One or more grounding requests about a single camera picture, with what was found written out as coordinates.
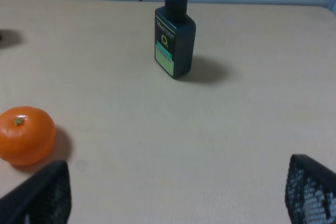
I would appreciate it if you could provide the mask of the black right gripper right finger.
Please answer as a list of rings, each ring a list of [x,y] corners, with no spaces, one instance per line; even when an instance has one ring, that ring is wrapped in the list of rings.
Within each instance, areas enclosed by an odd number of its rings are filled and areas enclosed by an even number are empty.
[[[308,155],[293,154],[285,204],[291,223],[335,223],[335,172]]]

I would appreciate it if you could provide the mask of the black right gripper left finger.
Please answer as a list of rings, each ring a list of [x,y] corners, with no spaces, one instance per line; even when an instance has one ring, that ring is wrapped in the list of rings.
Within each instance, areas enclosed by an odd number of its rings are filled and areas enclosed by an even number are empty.
[[[1,223],[67,223],[72,199],[66,161],[53,161],[1,198]]]

